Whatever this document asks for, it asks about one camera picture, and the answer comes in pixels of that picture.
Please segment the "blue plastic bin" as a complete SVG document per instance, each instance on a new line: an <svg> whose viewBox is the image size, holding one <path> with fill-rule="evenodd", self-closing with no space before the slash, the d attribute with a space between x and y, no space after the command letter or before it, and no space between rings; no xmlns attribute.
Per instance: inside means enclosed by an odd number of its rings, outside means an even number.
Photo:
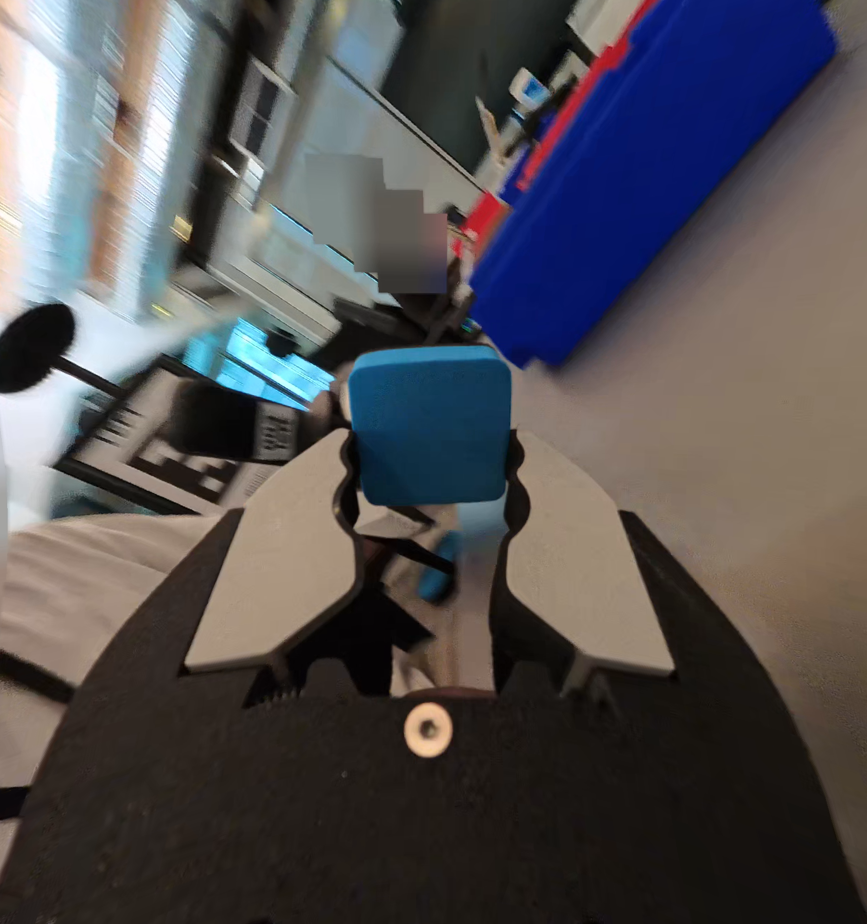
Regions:
<svg viewBox="0 0 867 924"><path fill-rule="evenodd" d="M820 2L643 2L566 101L472 277L510 363L563 364L832 60Z"/></svg>

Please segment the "red plastic bin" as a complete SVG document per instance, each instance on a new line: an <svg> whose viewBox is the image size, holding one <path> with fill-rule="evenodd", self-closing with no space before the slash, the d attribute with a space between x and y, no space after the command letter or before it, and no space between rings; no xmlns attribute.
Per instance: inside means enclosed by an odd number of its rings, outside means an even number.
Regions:
<svg viewBox="0 0 867 924"><path fill-rule="evenodd" d="M454 256L471 256L474 260L483 256L591 95L625 62L632 46L633 31L656 5L655 1L627 2L625 9L629 17L616 21L620 29L579 80L570 89L556 92L533 111L535 127L526 129L517 143L523 146L523 154L508 155L511 165L504 168L498 191L484 192L458 230L450 233Z"/></svg>

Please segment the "lit blue screen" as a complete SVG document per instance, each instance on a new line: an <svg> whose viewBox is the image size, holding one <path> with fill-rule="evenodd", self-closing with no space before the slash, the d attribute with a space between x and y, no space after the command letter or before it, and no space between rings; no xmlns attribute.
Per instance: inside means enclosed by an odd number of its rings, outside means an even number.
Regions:
<svg viewBox="0 0 867 924"><path fill-rule="evenodd" d="M306 410L334 377L293 353L275 357L267 332L242 318L198 334L179 355L194 372L245 395Z"/></svg>

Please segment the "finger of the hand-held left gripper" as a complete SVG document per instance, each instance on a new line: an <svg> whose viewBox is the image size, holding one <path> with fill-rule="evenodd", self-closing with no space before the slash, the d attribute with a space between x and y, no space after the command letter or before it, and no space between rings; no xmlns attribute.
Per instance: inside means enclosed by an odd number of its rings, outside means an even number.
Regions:
<svg viewBox="0 0 867 924"><path fill-rule="evenodd" d="M359 535L382 539L416 539L457 529L459 511L454 505L396 510L362 503L356 521Z"/></svg>

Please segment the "black round knob on rod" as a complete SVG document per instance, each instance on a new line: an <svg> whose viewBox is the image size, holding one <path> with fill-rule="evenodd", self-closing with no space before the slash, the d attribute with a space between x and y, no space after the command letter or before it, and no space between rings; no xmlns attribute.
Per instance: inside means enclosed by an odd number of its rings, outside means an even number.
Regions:
<svg viewBox="0 0 867 924"><path fill-rule="evenodd" d="M76 320L70 307L53 302L29 308L0 334L0 395L16 395L60 372L114 399L126 391L68 359Z"/></svg>

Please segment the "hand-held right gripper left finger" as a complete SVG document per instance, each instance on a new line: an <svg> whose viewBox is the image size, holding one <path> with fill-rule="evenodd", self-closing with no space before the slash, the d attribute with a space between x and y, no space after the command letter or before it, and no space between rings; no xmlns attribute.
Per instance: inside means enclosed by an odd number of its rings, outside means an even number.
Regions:
<svg viewBox="0 0 867 924"><path fill-rule="evenodd" d="M354 434L338 429L254 492L187 649L188 678L266 669L299 691L313 663L340 660L360 694L378 693L356 474Z"/></svg>

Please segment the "framed tag poster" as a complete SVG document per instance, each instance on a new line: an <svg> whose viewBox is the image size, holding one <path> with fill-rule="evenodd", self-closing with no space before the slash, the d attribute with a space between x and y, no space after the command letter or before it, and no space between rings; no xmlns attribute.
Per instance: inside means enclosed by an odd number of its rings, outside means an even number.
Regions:
<svg viewBox="0 0 867 924"><path fill-rule="evenodd" d="M166 417L179 384L200 378L172 357L159 356L54 469L157 514L217 515L243 506L271 468L188 455L166 440Z"/></svg>

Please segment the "blue wristband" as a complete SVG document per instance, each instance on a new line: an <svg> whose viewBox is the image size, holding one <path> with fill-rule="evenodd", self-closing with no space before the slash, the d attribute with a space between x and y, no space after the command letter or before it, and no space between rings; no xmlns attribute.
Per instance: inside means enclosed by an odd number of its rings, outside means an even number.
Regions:
<svg viewBox="0 0 867 924"><path fill-rule="evenodd" d="M434 546L434 554L450 563L452 571L447 573L430 565L422 569L418 577L416 590L418 596L426 603L442 605L455 591L458 575L457 560L461 552L461 542L461 533L451 529L445 532Z"/></svg>

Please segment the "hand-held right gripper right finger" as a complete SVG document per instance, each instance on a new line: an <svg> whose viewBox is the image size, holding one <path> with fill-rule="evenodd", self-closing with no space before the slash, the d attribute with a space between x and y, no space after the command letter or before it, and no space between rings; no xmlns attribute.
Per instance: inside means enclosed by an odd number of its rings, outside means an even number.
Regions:
<svg viewBox="0 0 867 924"><path fill-rule="evenodd" d="M672 676L674 658L617 505L528 431L511 434L505 521L490 598L498 689L523 662L542 664L561 696L600 671Z"/></svg>

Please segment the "light blue square pad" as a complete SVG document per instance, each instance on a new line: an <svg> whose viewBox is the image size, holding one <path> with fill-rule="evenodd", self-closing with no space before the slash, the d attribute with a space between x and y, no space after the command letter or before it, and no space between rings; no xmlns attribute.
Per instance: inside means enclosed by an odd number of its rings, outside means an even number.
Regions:
<svg viewBox="0 0 867 924"><path fill-rule="evenodd" d="M347 398L368 502L424 506L504 495L512 380L490 346L367 353L350 371Z"/></svg>

